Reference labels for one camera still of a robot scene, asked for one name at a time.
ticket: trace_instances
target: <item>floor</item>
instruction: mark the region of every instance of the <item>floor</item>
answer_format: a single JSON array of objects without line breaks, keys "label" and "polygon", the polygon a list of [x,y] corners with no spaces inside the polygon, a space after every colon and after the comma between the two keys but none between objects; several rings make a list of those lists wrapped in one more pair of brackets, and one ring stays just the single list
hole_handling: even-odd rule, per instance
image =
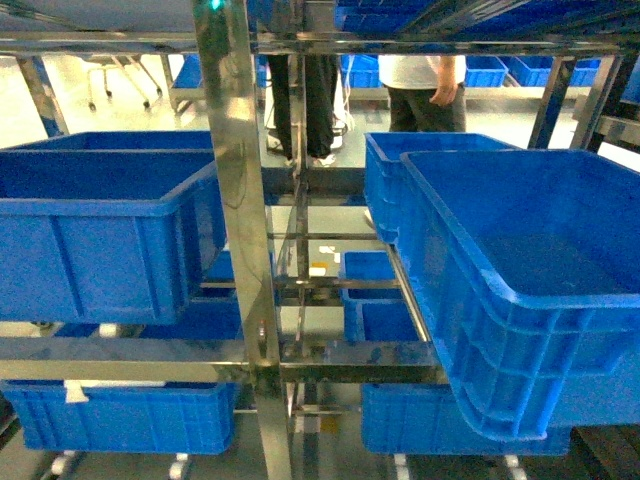
[{"label": "floor", "polygon": [[[164,77],[160,61],[155,57],[145,57],[145,64],[161,84]],[[73,57],[46,57],[53,88],[57,93],[63,113],[72,133],[95,130],[173,130],[207,129],[205,107],[201,103],[192,105],[184,114],[176,117],[167,98],[152,101],[150,111],[144,111],[142,99],[122,79],[113,74],[111,89],[113,100],[97,97],[97,111],[87,107],[86,70],[87,65]],[[172,66],[177,70],[180,60],[173,58]],[[152,95],[154,87],[144,83]],[[537,110],[536,100],[470,100],[468,102],[469,131],[479,132],[518,147],[526,147]],[[0,148],[32,142],[45,137],[44,129],[31,101],[15,61],[0,58],[0,104],[5,115],[0,118]],[[374,107],[361,108],[352,112],[355,129],[345,136],[345,145],[338,152],[338,167],[364,166],[363,133],[385,131],[389,114]],[[567,105],[553,136],[553,148],[566,148],[571,141],[576,122],[572,120],[572,108]],[[638,165],[638,157],[605,146],[601,152],[629,165]],[[265,166],[281,165],[282,158],[263,152]],[[274,231],[286,230],[289,209],[273,209]],[[371,232],[366,225],[361,208],[344,207],[339,211],[328,207],[310,210],[310,230]],[[337,241],[311,242],[312,262],[326,266],[327,275],[335,275],[338,263],[332,251],[349,249],[380,248],[377,242]],[[283,309],[282,319],[285,332],[295,327],[296,309]],[[310,308],[307,316],[307,333],[323,338],[342,336],[341,310],[337,308]],[[3,325],[0,335],[36,336],[39,330],[30,324]],[[354,386],[336,390],[337,395],[348,402],[359,400],[359,391]],[[264,461],[259,443],[259,431],[255,415],[237,415],[238,433],[236,441],[227,453],[217,457],[200,457],[195,461],[191,478],[231,479],[238,477],[242,469],[243,479],[266,477]],[[3,451],[0,451],[0,480],[37,480],[43,469],[50,464],[52,455],[28,451],[22,446],[18,435]],[[354,479],[373,480],[403,477],[403,469],[393,467],[393,458],[375,456],[364,450],[359,440],[359,415],[343,415],[332,428],[325,429],[318,437],[298,434],[294,437],[294,456],[297,477],[305,479]],[[153,455],[87,455],[73,480],[160,480],[166,478],[172,461],[170,456]],[[480,457],[412,457],[409,459],[411,478],[415,479],[498,479],[506,478],[498,470],[498,459]],[[584,471],[566,459],[526,459],[529,479],[587,479]]]}]

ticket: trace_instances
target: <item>metal post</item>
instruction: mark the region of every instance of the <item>metal post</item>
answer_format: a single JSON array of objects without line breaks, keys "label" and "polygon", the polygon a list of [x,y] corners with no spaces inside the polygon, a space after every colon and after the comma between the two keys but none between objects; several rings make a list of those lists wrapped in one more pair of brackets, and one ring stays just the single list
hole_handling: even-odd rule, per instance
[{"label": "metal post", "polygon": [[556,57],[553,60],[547,88],[529,139],[529,148],[549,148],[576,62],[574,57]]},{"label": "metal post", "polygon": [[307,101],[305,88],[304,55],[291,55],[289,64],[289,105],[291,106],[291,138],[294,147],[293,155],[296,164],[296,181],[299,194],[296,204],[296,233],[300,235],[296,241],[298,260],[298,277],[309,278],[309,209],[307,192],[309,181],[307,176]]},{"label": "metal post", "polygon": [[162,62],[162,73],[164,74],[164,81],[167,83],[167,94],[169,95],[169,103],[171,108],[175,112],[178,109],[178,101],[173,96],[173,74],[171,73],[171,63],[169,62],[169,55],[160,55]]},{"label": "metal post", "polygon": [[598,75],[580,113],[571,148],[598,151],[604,138],[595,135],[598,120],[603,114],[615,113],[636,58],[637,54],[602,59]]},{"label": "metal post", "polygon": [[192,0],[246,355],[270,480],[292,478],[246,3]]},{"label": "metal post", "polygon": [[64,121],[42,58],[17,57],[16,60],[47,136],[51,138],[68,135],[67,123]]}]

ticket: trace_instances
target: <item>metal shelf frame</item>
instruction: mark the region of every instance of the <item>metal shelf frame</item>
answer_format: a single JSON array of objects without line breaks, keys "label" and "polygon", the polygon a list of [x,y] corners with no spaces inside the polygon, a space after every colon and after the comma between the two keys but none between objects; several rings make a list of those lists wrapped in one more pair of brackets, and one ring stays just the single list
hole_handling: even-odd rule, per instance
[{"label": "metal shelf frame", "polygon": [[[429,331],[413,298],[407,277],[393,247],[387,251],[396,272],[394,282],[354,282],[309,275],[309,241],[318,238],[362,239],[371,236],[310,234],[308,207],[339,205],[345,197],[362,202],[363,169],[318,171],[307,167],[304,54],[420,53],[474,55],[554,55],[551,81],[546,87],[531,148],[548,147],[566,97],[577,59],[606,56],[583,110],[573,147],[596,149],[598,120],[619,100],[616,93],[630,72],[640,45],[639,34],[591,35],[588,38],[555,31],[537,38],[474,39],[451,37],[524,0],[466,0],[436,2],[399,35],[360,36],[342,32],[305,32],[305,1],[291,0],[290,23],[279,33],[253,33],[245,0],[227,0],[219,8],[209,0],[192,0],[194,32],[0,32],[0,51],[19,58],[36,107],[49,136],[68,133],[50,87],[42,52],[74,53],[112,48],[131,53],[198,52],[209,124],[215,146],[218,176],[232,256],[235,283],[210,282],[203,288],[237,287],[244,341],[194,342],[182,340],[100,338],[7,338],[0,340],[0,378],[162,380],[184,382],[230,381],[250,384],[260,425],[269,480],[296,478],[291,457],[292,418],[331,413],[315,404],[315,385],[333,383],[446,383]],[[451,8],[458,5],[455,12]],[[0,4],[11,14],[14,7]],[[70,27],[64,19],[44,18]],[[252,54],[293,55],[290,69],[292,132],[296,168],[261,166],[256,114],[257,88]],[[289,229],[276,234],[270,225],[265,194],[280,196],[290,205]],[[284,238],[274,275],[274,240]],[[290,274],[295,257],[295,273]],[[410,308],[422,342],[318,342],[304,336],[305,312],[310,305],[338,305],[337,289],[399,287]],[[324,289],[324,300],[310,292]],[[299,307],[293,339],[279,331],[279,305]],[[399,349],[411,349],[411,363],[403,363]],[[307,404],[299,404],[304,399]]]}]

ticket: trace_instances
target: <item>black pants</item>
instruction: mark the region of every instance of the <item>black pants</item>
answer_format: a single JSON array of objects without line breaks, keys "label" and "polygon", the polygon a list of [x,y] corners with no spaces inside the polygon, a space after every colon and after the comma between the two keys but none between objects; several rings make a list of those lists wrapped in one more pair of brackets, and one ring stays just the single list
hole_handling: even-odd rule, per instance
[{"label": "black pants", "polygon": [[391,132],[464,132],[467,129],[464,86],[446,107],[429,103],[433,90],[387,87],[391,99]]},{"label": "black pants", "polygon": [[[289,57],[269,55],[271,88],[278,139],[284,154],[292,158],[291,107],[289,105]],[[325,158],[333,143],[333,100],[338,81],[338,57],[335,55],[305,56],[305,86],[307,93],[307,153]]]}]

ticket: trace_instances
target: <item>blue plastic crate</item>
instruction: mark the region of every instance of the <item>blue plastic crate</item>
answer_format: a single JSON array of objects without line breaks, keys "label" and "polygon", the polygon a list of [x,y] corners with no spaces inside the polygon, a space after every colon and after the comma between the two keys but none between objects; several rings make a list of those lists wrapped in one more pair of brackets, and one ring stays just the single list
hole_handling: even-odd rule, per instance
[{"label": "blue plastic crate", "polygon": [[267,72],[269,67],[266,55],[256,55],[256,84],[259,88],[267,88]]},{"label": "blue plastic crate", "polygon": [[370,55],[343,55],[342,81],[345,85],[348,82],[351,88],[382,87],[378,57]]},{"label": "blue plastic crate", "polygon": [[580,60],[573,71],[570,85],[572,87],[590,87],[598,74],[600,59]]},{"label": "blue plastic crate", "polygon": [[0,320],[176,323],[225,243],[207,150],[0,152]]},{"label": "blue plastic crate", "polygon": [[560,456],[570,435],[559,427],[544,440],[490,440],[465,421],[448,385],[362,387],[362,441],[373,453]]},{"label": "blue plastic crate", "polygon": [[640,421],[640,174],[582,151],[403,162],[398,251],[474,430]]},{"label": "blue plastic crate", "polygon": [[[346,252],[344,278],[380,279],[391,268],[385,252]],[[349,341],[417,341],[406,305],[397,297],[348,296],[344,331]],[[546,440],[501,442],[483,438],[465,422],[448,385],[364,385],[362,439],[374,453],[421,455],[564,455],[570,428],[554,428]]]},{"label": "blue plastic crate", "polygon": [[211,132],[175,130],[83,132],[62,135],[11,150],[212,150]]},{"label": "blue plastic crate", "polygon": [[[633,0],[602,2],[597,0],[535,0],[490,18],[464,30],[465,34],[526,34],[540,29],[566,26],[584,18],[596,18],[624,10],[633,5]],[[590,26],[580,29],[586,34]]]},{"label": "blue plastic crate", "polygon": [[622,100],[640,104],[640,59],[636,62],[636,66],[633,67],[633,72],[622,95]]},{"label": "blue plastic crate", "polygon": [[551,74],[553,57],[509,57],[506,65],[523,87],[545,87]]},{"label": "blue plastic crate", "polygon": [[359,13],[350,7],[336,7],[335,26],[344,32],[394,33],[408,25],[415,14]]},{"label": "blue plastic crate", "polygon": [[467,87],[501,87],[509,69],[498,57],[467,57]]},{"label": "blue plastic crate", "polygon": [[434,0],[338,0],[335,26],[355,33],[393,33],[417,19]]},{"label": "blue plastic crate", "polygon": [[400,154],[424,150],[500,150],[509,144],[474,133],[369,133],[366,139],[365,198],[380,240],[393,243],[403,194]]},{"label": "blue plastic crate", "polygon": [[[193,302],[184,324],[147,327],[145,338],[223,340],[237,337],[237,302]],[[86,336],[67,325],[60,336]],[[25,444],[36,450],[219,454],[233,440],[232,383],[169,383],[165,387],[86,388],[86,403],[65,403],[56,381],[10,381],[0,387],[18,413]]]},{"label": "blue plastic crate", "polygon": [[199,88],[202,86],[202,68],[200,57],[196,54],[185,55],[184,64],[173,81],[173,88]]},{"label": "blue plastic crate", "polygon": [[[345,252],[340,264],[340,278],[352,280],[393,280],[395,274],[386,252]],[[380,318],[384,319],[384,310],[391,300],[402,301],[399,289],[358,289],[344,288],[340,290],[340,297],[344,305],[345,318],[358,319],[362,317],[363,303],[370,303],[379,308]],[[357,320],[345,321],[345,337],[356,341],[362,336],[362,322]]]}]

